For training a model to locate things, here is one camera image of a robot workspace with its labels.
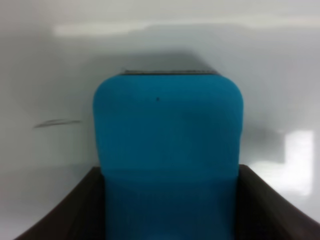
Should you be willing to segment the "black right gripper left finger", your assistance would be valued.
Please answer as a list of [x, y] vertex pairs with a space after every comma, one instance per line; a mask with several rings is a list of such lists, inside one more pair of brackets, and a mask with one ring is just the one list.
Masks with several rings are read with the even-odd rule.
[[104, 240], [105, 183], [93, 167], [45, 217], [17, 240]]

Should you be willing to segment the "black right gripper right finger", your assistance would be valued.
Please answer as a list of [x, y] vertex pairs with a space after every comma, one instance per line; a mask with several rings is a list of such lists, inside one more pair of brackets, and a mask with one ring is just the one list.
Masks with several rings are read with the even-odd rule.
[[318, 240], [320, 224], [301, 212], [247, 165], [239, 166], [236, 240]]

